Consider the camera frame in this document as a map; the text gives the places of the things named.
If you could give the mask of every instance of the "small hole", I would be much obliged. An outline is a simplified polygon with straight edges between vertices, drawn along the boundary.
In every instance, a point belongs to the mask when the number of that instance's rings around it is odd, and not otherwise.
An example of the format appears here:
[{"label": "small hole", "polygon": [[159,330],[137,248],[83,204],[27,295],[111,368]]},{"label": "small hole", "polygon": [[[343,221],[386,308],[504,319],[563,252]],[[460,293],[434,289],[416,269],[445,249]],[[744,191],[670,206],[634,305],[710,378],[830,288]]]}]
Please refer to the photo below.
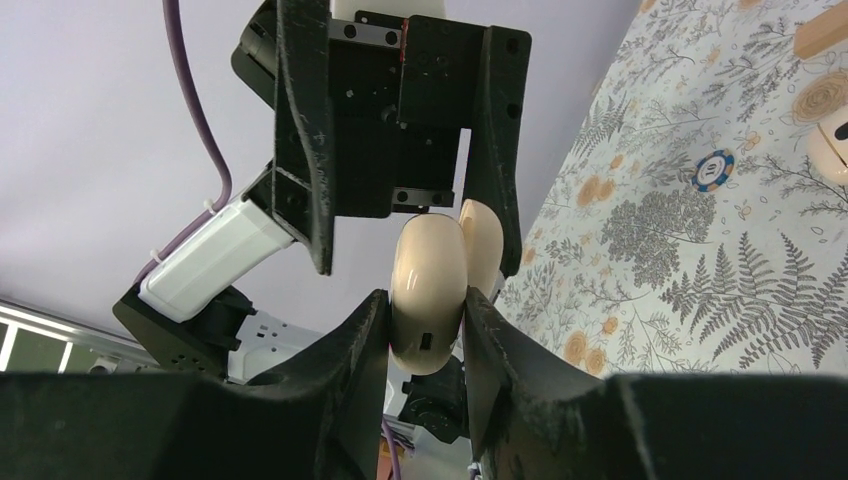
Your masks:
[{"label": "small hole", "polygon": [[303,197],[291,193],[288,197],[286,197],[286,203],[291,205],[292,207],[301,208],[303,207]]},{"label": "small hole", "polygon": [[841,127],[837,128],[834,136],[839,141],[848,139],[848,123],[843,123]]},{"label": "small hole", "polygon": [[265,38],[265,36],[268,35],[268,32],[266,32],[264,28],[262,28],[260,25],[257,25],[255,23],[250,25],[250,29],[253,30],[253,33],[258,35],[259,38]]},{"label": "small hole", "polygon": [[421,346],[418,347],[419,350],[430,350],[433,347],[433,334],[425,333],[421,335]]},{"label": "small hole", "polygon": [[510,103],[506,107],[506,114],[509,115],[509,118],[515,120],[521,115],[521,107],[515,103]]},{"label": "small hole", "polygon": [[506,41],[506,51],[512,55],[518,53],[518,39],[510,38]]}]

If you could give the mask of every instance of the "beige plastic object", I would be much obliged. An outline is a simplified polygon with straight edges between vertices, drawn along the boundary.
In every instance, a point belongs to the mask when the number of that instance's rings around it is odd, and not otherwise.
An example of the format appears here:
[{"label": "beige plastic object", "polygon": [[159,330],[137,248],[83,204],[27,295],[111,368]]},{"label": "beige plastic object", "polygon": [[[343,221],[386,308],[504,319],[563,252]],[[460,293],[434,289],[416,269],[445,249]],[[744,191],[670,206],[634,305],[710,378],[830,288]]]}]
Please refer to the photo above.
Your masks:
[{"label": "beige plastic object", "polygon": [[468,285],[487,298],[492,297],[503,257],[503,227],[491,208],[476,200],[466,200],[459,213],[468,259]]},{"label": "beige plastic object", "polygon": [[837,185],[848,185],[848,107],[825,118],[807,139],[810,162]]},{"label": "beige plastic object", "polygon": [[798,27],[795,55],[806,60],[848,38],[848,0]]},{"label": "beige plastic object", "polygon": [[459,223],[439,214],[407,222],[395,253],[389,326],[392,356],[403,371],[430,375],[450,360],[467,286]]},{"label": "beige plastic object", "polygon": [[447,18],[445,0],[335,0],[332,2],[333,18],[354,21],[359,10],[409,18],[424,15],[434,18]]}]

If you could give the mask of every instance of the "fern print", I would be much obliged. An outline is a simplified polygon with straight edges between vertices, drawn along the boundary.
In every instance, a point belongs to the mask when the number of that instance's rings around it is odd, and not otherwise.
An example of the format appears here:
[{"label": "fern print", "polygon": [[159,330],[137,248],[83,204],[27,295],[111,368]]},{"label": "fern print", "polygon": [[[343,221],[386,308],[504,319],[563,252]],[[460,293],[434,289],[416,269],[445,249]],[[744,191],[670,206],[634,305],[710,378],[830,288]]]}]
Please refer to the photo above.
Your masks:
[{"label": "fern print", "polygon": [[830,185],[822,180],[807,155],[801,158],[799,167],[794,168],[795,164],[776,155],[765,154],[748,158],[740,165],[738,173],[765,172],[760,183],[765,187],[780,185],[781,198],[803,194],[821,197],[821,200],[810,202],[800,210],[802,217],[833,215],[841,220],[848,218],[848,188]]},{"label": "fern print", "polygon": [[742,53],[722,65],[719,80],[704,90],[708,104],[719,106],[727,99],[731,87],[739,84],[741,106],[736,120],[747,122],[754,113],[771,101],[782,82],[791,81],[801,68],[801,59],[792,54],[792,41],[797,24],[786,17],[760,24],[742,46]]},{"label": "fern print", "polygon": [[636,347],[633,345],[636,340],[636,333],[633,329],[634,321],[635,317],[627,322],[618,339],[618,363],[629,364],[636,361]]},{"label": "fern print", "polygon": [[522,290],[532,294],[524,298],[521,310],[515,318],[516,323],[532,322],[546,312],[554,295],[554,262],[541,262],[524,275]]},{"label": "fern print", "polygon": [[701,343],[723,332],[713,359],[742,346],[739,367],[744,369],[770,353],[803,345],[819,368],[834,345],[845,343],[848,308],[840,303],[848,285],[848,251],[836,270],[816,286],[818,280],[811,274],[815,264],[788,236],[781,234],[781,239],[784,264],[779,273],[745,232],[735,262],[722,245],[711,277],[702,256],[694,274],[699,281],[690,281],[684,273],[660,296],[680,312],[681,323],[697,312],[690,330],[707,319]]},{"label": "fern print", "polygon": [[642,352],[639,353],[637,360],[638,364],[636,368],[638,368],[640,372],[651,372],[654,370],[654,356],[653,350],[651,350],[651,344],[646,343],[645,346],[642,347]]},{"label": "fern print", "polygon": [[648,55],[648,61],[645,66],[639,69],[631,70],[629,73],[630,83],[647,83],[662,78],[678,65],[691,63],[696,65],[695,60],[686,55],[681,55],[677,49],[672,46],[666,46],[659,54],[651,53]]},{"label": "fern print", "polygon": [[582,265],[585,257],[583,246],[577,242],[572,242],[569,238],[564,238],[559,242],[551,241],[545,246],[545,253],[564,267],[569,267],[572,263]]},{"label": "fern print", "polygon": [[609,141],[621,130],[626,110],[626,97],[619,102],[613,100],[611,96],[608,97],[606,108],[601,106],[600,100],[596,100],[594,109],[586,116],[574,140],[572,153],[577,156],[591,155],[601,142]]},{"label": "fern print", "polygon": [[695,100],[668,106],[665,100],[654,98],[644,108],[645,114],[637,122],[621,128],[618,149],[633,154],[650,148],[657,157],[651,165],[654,162],[680,162],[683,152],[704,137],[705,127],[711,120],[718,118],[715,115],[703,115],[702,102]]},{"label": "fern print", "polygon": [[615,282],[610,288],[606,280],[600,282],[589,279],[581,273],[574,277],[574,289],[581,295],[589,299],[590,307],[601,307],[605,313],[612,313],[618,310],[621,305],[639,300],[648,295],[648,292],[641,295],[630,295],[624,291],[624,286],[621,282]]}]

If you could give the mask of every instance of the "white ceiling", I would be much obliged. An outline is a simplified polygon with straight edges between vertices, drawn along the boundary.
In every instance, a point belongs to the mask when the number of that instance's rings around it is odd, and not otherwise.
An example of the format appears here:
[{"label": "white ceiling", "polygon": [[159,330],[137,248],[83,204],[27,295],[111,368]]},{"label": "white ceiling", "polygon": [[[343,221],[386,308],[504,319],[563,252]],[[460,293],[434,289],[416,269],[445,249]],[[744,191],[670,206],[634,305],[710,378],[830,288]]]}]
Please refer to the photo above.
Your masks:
[{"label": "white ceiling", "polygon": [[[182,3],[200,98],[241,188],[272,151],[272,112],[229,64],[261,1]],[[517,175],[525,234],[638,4],[447,0],[451,19],[533,35]],[[123,332],[114,302],[149,252],[219,192],[173,72],[161,3],[2,2],[0,24],[0,298]],[[340,218],[332,277],[296,245],[237,287],[257,308],[327,331],[388,287],[404,221]]]}]

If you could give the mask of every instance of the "orange flower print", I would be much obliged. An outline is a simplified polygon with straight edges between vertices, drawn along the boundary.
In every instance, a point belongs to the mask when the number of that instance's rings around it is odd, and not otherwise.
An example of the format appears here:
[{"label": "orange flower print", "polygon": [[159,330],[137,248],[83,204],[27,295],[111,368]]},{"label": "orange flower print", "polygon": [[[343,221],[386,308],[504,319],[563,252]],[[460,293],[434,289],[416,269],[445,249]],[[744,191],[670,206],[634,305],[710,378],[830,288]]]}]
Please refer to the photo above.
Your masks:
[{"label": "orange flower print", "polygon": [[745,146],[742,147],[742,149],[745,151],[753,150],[753,148],[756,147],[761,140],[762,138],[759,133],[751,132],[747,137],[745,137]]},{"label": "orange flower print", "polygon": [[642,6],[639,7],[639,12],[648,13],[654,8],[654,4],[657,3],[657,0],[645,0],[642,2]]},{"label": "orange flower print", "polygon": [[612,162],[610,162],[610,170],[615,170],[620,167],[622,162],[624,162],[624,155],[616,155],[615,158],[612,159]]},{"label": "orange flower print", "polygon": [[681,75],[680,81],[677,82],[677,85],[675,85],[674,89],[677,90],[678,92],[682,92],[683,89],[686,88],[687,85],[689,85],[688,81],[689,81],[689,79],[687,77],[684,77],[683,75]]},{"label": "orange flower print", "polygon": [[796,123],[815,123],[848,103],[848,73],[839,71],[817,78],[792,103]]},{"label": "orange flower print", "polygon": [[592,237],[595,236],[595,232],[586,232],[583,235],[580,235],[580,245],[584,247],[592,243]]},{"label": "orange flower print", "polygon": [[631,177],[635,177],[636,175],[639,175],[639,172],[641,172],[641,171],[642,171],[642,164],[639,163],[638,160],[633,162],[633,165],[631,165],[630,169],[627,170],[627,172],[630,174]]},{"label": "orange flower print", "polygon": [[630,100],[630,103],[627,105],[627,111],[632,113],[633,115],[636,115],[639,113],[641,106],[642,104],[639,103],[639,99],[634,98],[633,100]]},{"label": "orange flower print", "polygon": [[603,325],[603,332],[606,335],[612,335],[615,333],[615,329],[618,328],[618,319],[616,317],[609,317]]},{"label": "orange flower print", "polygon": [[568,340],[566,340],[565,346],[562,349],[562,357],[566,362],[576,367],[580,365],[583,357],[586,356],[587,348],[589,348],[589,339],[586,338],[585,333],[578,330],[572,333],[568,337]]},{"label": "orange flower print", "polygon": [[607,180],[598,188],[597,198],[600,201],[607,200],[612,196],[613,192],[615,192],[615,182]]},{"label": "orange flower print", "polygon": [[601,186],[601,179],[598,178],[597,175],[592,175],[586,180],[586,183],[580,188],[580,192],[577,194],[577,206],[586,207],[592,200],[595,199],[595,195],[598,193],[598,188]]},{"label": "orange flower print", "polygon": [[600,348],[593,348],[586,354],[586,371],[590,375],[600,375],[607,366],[607,354]]},{"label": "orange flower print", "polygon": [[739,0],[739,10],[747,11],[760,4],[763,0]]},{"label": "orange flower print", "polygon": [[707,67],[712,67],[713,65],[715,65],[715,62],[718,61],[718,57],[720,55],[721,48],[716,45],[713,45],[712,50],[710,50],[710,53],[707,55],[707,58],[701,60],[701,63],[703,63]]},{"label": "orange flower print", "polygon": [[524,252],[524,257],[522,258],[522,263],[524,265],[530,265],[533,263],[533,260],[536,259],[536,247],[530,247]]}]

